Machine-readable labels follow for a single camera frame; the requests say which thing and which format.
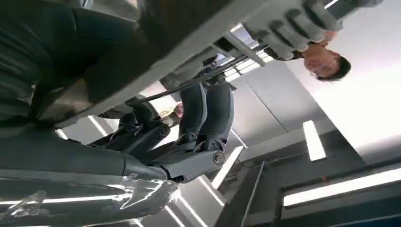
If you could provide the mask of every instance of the metal bolt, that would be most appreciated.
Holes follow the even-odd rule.
[[[224,155],[223,152],[216,152],[216,154],[213,157],[214,163],[216,163],[218,166],[221,166],[226,162],[226,156]]]

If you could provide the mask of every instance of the gray wall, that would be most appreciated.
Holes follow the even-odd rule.
[[[238,88],[233,129],[249,147],[297,130],[305,121],[327,119],[283,62],[268,62],[231,83]]]

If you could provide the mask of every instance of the cable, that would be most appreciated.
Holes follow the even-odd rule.
[[[278,161],[281,161],[281,160],[285,160],[285,159],[288,159],[288,158],[291,158],[291,157],[296,157],[296,156],[304,155],[305,153],[306,153],[306,152],[301,152],[301,153],[298,153],[298,154],[289,155],[289,156],[285,156],[285,157],[277,157],[277,156],[276,156],[276,157],[277,157],[276,159],[273,159],[273,160],[271,160],[271,161],[265,162],[265,165],[266,165],[266,164],[273,163],[273,162],[278,162]],[[243,167],[248,168],[248,169],[253,169],[253,168],[256,168],[256,167],[258,167],[258,166],[261,166],[261,165],[252,166],[252,167],[246,166],[244,163],[242,163],[242,162],[239,160],[239,156],[237,157],[236,161],[237,161],[240,165],[242,165]]]
[[[267,47],[266,45],[259,45],[259,46],[255,47],[253,50],[255,50],[257,52],[257,51],[264,50],[266,47]],[[190,79],[190,80],[184,82],[183,84],[181,84],[178,87],[172,88],[172,89],[167,90],[165,92],[161,92],[159,94],[156,94],[156,95],[153,95],[153,96],[149,96],[149,97],[146,97],[146,98],[137,99],[137,100],[130,100],[130,105],[135,105],[135,104],[139,104],[139,103],[143,103],[143,102],[149,102],[149,101],[161,98],[163,96],[167,96],[167,95],[173,94],[175,92],[187,89],[190,86],[205,82],[206,80],[209,80],[209,79],[211,79],[211,78],[213,78],[215,76],[218,76],[219,74],[223,73],[226,69],[230,68],[231,66],[233,66],[233,65],[235,65],[237,63],[240,63],[241,61],[244,61],[247,58],[248,58],[248,56],[243,54],[239,58],[231,61],[229,64],[217,67],[214,71],[206,73],[203,76]]]

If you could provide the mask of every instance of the plastic wrap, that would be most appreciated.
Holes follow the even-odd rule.
[[[177,190],[174,182],[134,175],[0,170],[0,226],[81,227],[141,218],[157,214]]]

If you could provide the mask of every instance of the person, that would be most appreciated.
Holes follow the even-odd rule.
[[[336,34],[336,32],[326,32],[322,41],[310,43],[309,47],[303,52],[294,51],[294,57],[290,60],[303,58],[305,68],[318,80],[334,81],[342,79],[351,70],[350,62],[339,53],[326,49]],[[265,49],[265,52],[275,60],[284,61],[269,47]]]

